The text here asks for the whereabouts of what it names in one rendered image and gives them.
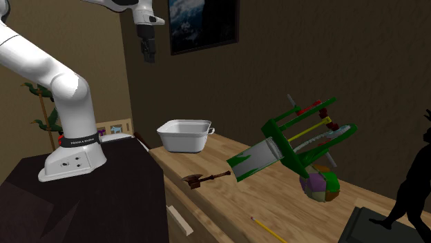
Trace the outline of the wooden bed with animal pictures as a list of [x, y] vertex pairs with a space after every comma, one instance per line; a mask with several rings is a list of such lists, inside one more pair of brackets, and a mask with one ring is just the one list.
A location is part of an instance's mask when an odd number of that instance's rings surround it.
[[96, 123], [96, 127], [102, 143], [133, 137], [131, 118]]

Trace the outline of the white square basin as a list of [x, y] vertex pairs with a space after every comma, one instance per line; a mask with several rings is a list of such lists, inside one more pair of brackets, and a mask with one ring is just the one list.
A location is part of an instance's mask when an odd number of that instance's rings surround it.
[[199, 153], [214, 132], [211, 121], [202, 119], [173, 119], [157, 129], [163, 147], [171, 153]]

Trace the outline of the green leafy plant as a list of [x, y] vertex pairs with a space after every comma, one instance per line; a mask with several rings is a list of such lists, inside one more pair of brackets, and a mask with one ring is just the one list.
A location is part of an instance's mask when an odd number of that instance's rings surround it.
[[59, 114], [57, 112], [57, 109], [53, 108], [52, 112], [49, 115], [47, 115], [46, 113], [43, 98], [49, 98], [51, 102], [54, 102], [51, 91], [40, 84], [37, 84], [36, 88], [31, 83], [28, 83], [28, 82], [23, 83], [21, 86], [27, 86], [28, 90], [32, 94], [38, 96], [46, 123], [43, 123], [40, 119], [35, 119], [34, 121], [32, 121], [32, 124], [39, 124], [40, 129], [44, 131], [48, 131], [52, 149], [55, 150], [52, 133], [57, 132], [59, 134], [58, 136], [59, 144], [61, 144], [60, 139], [64, 136], [64, 133], [63, 133], [63, 128], [57, 123], [59, 120]]

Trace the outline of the brown toy axe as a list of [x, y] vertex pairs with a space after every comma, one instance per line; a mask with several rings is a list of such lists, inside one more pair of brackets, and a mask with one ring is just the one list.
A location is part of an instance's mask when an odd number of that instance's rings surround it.
[[199, 188], [202, 182], [213, 180], [215, 178], [223, 177], [230, 174], [231, 174], [231, 171], [226, 171], [223, 173], [219, 173], [217, 175], [210, 175], [204, 178], [202, 178], [203, 174], [193, 174], [193, 175], [188, 175], [186, 177], [183, 177], [182, 181], [186, 182], [189, 185], [190, 189], [195, 189], [195, 188]]

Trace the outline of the dark robot stand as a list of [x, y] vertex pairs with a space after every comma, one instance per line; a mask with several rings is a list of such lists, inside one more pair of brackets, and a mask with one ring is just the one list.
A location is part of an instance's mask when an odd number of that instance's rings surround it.
[[0, 185], [0, 243], [169, 243], [163, 170], [136, 138], [102, 144], [93, 172], [37, 178], [23, 158]]

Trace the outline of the multicoloured patchwork ball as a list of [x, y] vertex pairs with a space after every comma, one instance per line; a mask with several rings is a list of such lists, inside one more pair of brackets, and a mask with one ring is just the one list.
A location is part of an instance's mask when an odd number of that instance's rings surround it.
[[317, 202], [330, 202], [340, 193], [340, 184], [336, 174], [326, 166], [309, 165], [305, 168], [308, 178], [299, 177], [303, 192]]

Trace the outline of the yellow pencil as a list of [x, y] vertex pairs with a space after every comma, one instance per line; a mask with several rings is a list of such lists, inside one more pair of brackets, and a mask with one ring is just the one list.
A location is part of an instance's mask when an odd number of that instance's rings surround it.
[[264, 230], [266, 230], [266, 232], [268, 232], [269, 234], [271, 234], [272, 236], [274, 236], [278, 241], [280, 241], [281, 243], [287, 243], [286, 240], [282, 239], [279, 235], [277, 235], [276, 233], [274, 233], [271, 229], [269, 229], [268, 227], [266, 227], [262, 222], [260, 222], [259, 220], [257, 220], [255, 217], [251, 216], [250, 217], [251, 220], [253, 220], [257, 225], [259, 225], [260, 227], [262, 227]]

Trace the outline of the dark flat box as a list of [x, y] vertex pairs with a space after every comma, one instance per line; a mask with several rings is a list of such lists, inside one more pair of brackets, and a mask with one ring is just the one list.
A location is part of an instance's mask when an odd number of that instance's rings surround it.
[[338, 243], [425, 243], [415, 228], [395, 221], [391, 230], [369, 221], [384, 220], [381, 215], [366, 207], [355, 207], [338, 240]]

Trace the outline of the black human figure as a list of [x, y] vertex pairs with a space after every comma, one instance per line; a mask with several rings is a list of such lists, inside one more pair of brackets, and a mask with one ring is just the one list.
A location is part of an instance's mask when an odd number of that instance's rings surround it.
[[384, 220], [370, 218], [369, 221], [392, 229], [392, 224], [405, 214], [425, 243], [431, 243], [431, 229], [421, 219], [425, 200], [431, 194], [431, 127], [423, 134], [427, 143], [414, 158], [405, 181], [399, 186], [396, 203]]

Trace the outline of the dark framed wall picture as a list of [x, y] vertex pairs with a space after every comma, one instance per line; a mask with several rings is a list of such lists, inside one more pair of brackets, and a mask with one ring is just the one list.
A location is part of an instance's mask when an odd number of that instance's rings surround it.
[[171, 54], [236, 43], [240, 0], [168, 0]]

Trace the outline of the green bead frame toy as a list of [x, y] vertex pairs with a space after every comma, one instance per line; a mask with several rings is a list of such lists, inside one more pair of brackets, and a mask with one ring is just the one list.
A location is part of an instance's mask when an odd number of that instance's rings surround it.
[[[227, 160], [238, 182], [277, 161], [307, 179], [309, 178], [309, 173], [306, 171], [307, 166], [312, 165], [323, 155], [326, 155], [329, 161], [334, 161], [329, 154], [329, 148], [347, 139], [358, 129], [356, 124], [339, 126], [331, 120], [326, 107], [336, 101], [334, 97], [324, 102], [317, 100], [307, 108], [296, 105], [291, 97], [288, 99], [294, 107], [265, 123], [261, 128], [265, 139]], [[283, 135], [284, 130], [314, 113], [319, 114], [321, 118], [319, 123], [289, 139]], [[308, 139], [295, 148], [291, 146], [293, 140], [319, 126], [326, 126], [327, 131]]]

